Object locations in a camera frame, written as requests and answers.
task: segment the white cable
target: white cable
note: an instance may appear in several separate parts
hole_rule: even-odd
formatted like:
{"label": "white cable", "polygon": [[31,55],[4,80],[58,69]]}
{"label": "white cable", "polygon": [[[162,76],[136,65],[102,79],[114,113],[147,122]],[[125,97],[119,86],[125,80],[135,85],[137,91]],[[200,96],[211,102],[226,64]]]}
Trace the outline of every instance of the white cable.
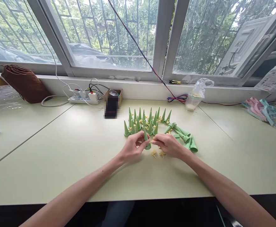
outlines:
{"label": "white cable", "polygon": [[[24,4],[25,4],[25,6],[26,6],[26,8],[27,8],[27,10],[28,10],[28,12],[29,12],[29,14],[31,15],[31,18],[33,19],[34,24],[35,24],[35,26],[37,27],[37,29],[38,29],[38,31],[39,31],[39,33],[40,33],[40,35],[41,35],[41,37],[42,37],[42,39],[43,39],[45,45],[47,46],[47,48],[49,49],[49,51],[50,51],[50,53],[51,53],[51,55],[52,55],[52,57],[53,57],[53,60],[54,60],[54,63],[55,63],[55,67],[56,67],[55,75],[56,75],[57,79],[60,80],[61,82],[65,83],[65,85],[62,87],[63,93],[65,94],[66,97],[70,98],[70,97],[65,93],[65,91],[64,91],[64,89],[63,89],[65,86],[68,86],[68,87],[69,87],[69,90],[72,91],[72,92],[74,92],[74,93],[80,93],[80,92],[73,91],[73,90],[71,89],[71,87],[69,86],[70,84],[67,84],[66,82],[64,82],[63,80],[61,80],[61,79],[57,76],[57,63],[56,63],[55,57],[54,57],[54,55],[53,55],[51,49],[50,49],[49,46],[47,45],[47,43],[46,43],[46,41],[45,41],[45,39],[44,39],[42,33],[40,32],[40,30],[39,30],[39,28],[38,28],[38,26],[37,26],[37,23],[36,23],[36,21],[35,21],[33,15],[31,14],[31,12],[30,12],[30,10],[29,10],[29,8],[28,8],[28,6],[27,6],[26,0],[23,0],[23,1],[24,1]],[[50,97],[54,97],[54,96],[62,96],[62,95],[51,95],[51,96],[46,97],[44,100],[46,100],[47,98],[50,98]],[[44,100],[42,100],[42,102],[41,102],[41,105],[44,106],[44,107],[58,107],[58,106],[63,106],[63,105],[65,105],[65,104],[68,103],[68,101],[67,101],[67,102],[64,102],[64,103],[62,103],[62,104],[55,105],[55,106],[45,106],[45,105],[43,104]],[[102,109],[102,108],[99,108],[99,107],[96,107],[96,106],[93,106],[93,105],[87,103],[87,101],[86,101],[85,99],[83,99],[83,100],[85,101],[86,104],[88,104],[88,105],[90,105],[90,106],[92,106],[92,107],[95,107],[95,108],[98,108],[98,109]]]}
{"label": "white cable", "polygon": [[61,95],[52,95],[52,96],[48,96],[48,97],[44,98],[44,100],[42,100],[41,105],[42,105],[43,107],[58,107],[58,106],[63,106],[64,104],[67,104],[67,103],[68,103],[68,101],[67,101],[67,102],[64,102],[64,103],[62,103],[62,104],[58,104],[58,105],[55,105],[55,106],[46,106],[46,105],[43,104],[43,102],[44,102],[47,98],[54,97],[54,96],[61,96]]}

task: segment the cardboard box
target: cardboard box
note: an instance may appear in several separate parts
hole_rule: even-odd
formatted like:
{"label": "cardboard box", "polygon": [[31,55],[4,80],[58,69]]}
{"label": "cardboard box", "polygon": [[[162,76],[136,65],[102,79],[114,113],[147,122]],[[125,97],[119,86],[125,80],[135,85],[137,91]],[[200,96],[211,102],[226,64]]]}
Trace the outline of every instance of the cardboard box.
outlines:
{"label": "cardboard box", "polygon": [[[118,109],[120,109],[121,102],[122,102],[122,89],[121,90],[119,90],[119,89],[112,89],[112,90],[115,90],[119,94],[119,96],[118,96]],[[104,95],[102,97],[105,102],[107,102],[108,96],[109,96],[109,90],[107,90],[107,92],[104,93]]]}

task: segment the white desk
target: white desk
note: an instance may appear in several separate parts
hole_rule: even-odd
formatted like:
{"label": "white desk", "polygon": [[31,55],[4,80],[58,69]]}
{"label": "white desk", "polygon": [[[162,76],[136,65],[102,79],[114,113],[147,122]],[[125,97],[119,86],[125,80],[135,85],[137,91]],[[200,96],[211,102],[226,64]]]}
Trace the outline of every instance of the white desk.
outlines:
{"label": "white desk", "polygon": [[200,108],[261,170],[251,184],[258,194],[276,193],[276,128],[249,115],[241,106],[200,105]]}
{"label": "white desk", "polygon": [[[103,110],[76,104],[3,159],[0,205],[47,203],[110,160],[126,141],[123,121],[128,119],[129,106],[132,111],[141,107],[147,115],[150,107],[154,113],[161,106],[161,115],[165,107],[167,112],[172,108],[171,122],[194,135],[199,148],[196,155],[204,162],[249,194],[276,193],[276,178],[268,177],[268,172],[276,176],[275,164],[271,165],[274,169],[269,164],[263,168],[249,155],[257,153],[261,162],[266,160],[263,150],[247,146],[243,152],[201,109],[188,112],[176,102],[123,100],[118,119],[104,119]],[[161,124],[159,132],[165,128]],[[145,150],[140,162],[113,174],[90,201],[211,196],[188,166],[174,158],[154,159],[153,149],[159,151],[155,145]]]}
{"label": "white desk", "polygon": [[[47,105],[65,102],[65,98],[54,98]],[[61,107],[46,108],[40,103],[24,103],[22,108],[0,112],[0,160],[15,150],[55,118],[69,109],[68,103]]]}

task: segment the power strip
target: power strip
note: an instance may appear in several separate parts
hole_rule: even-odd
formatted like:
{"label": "power strip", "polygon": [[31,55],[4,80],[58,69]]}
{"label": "power strip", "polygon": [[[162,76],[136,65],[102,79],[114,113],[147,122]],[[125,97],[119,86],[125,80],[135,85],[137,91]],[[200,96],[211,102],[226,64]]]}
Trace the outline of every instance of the power strip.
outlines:
{"label": "power strip", "polygon": [[73,95],[68,99],[70,103],[89,103],[89,104],[99,104],[102,101],[101,96],[98,95],[98,100],[97,101],[91,101],[90,98],[83,99],[81,96]]}

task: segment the plastic cup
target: plastic cup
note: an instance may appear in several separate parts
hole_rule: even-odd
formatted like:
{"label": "plastic cup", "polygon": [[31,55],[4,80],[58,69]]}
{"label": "plastic cup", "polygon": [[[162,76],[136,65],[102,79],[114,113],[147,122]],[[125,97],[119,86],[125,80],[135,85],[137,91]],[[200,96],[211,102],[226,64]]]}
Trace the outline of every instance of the plastic cup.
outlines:
{"label": "plastic cup", "polygon": [[198,104],[201,102],[202,98],[198,95],[192,95],[189,93],[188,98],[185,101],[185,108],[189,111],[194,111]]}

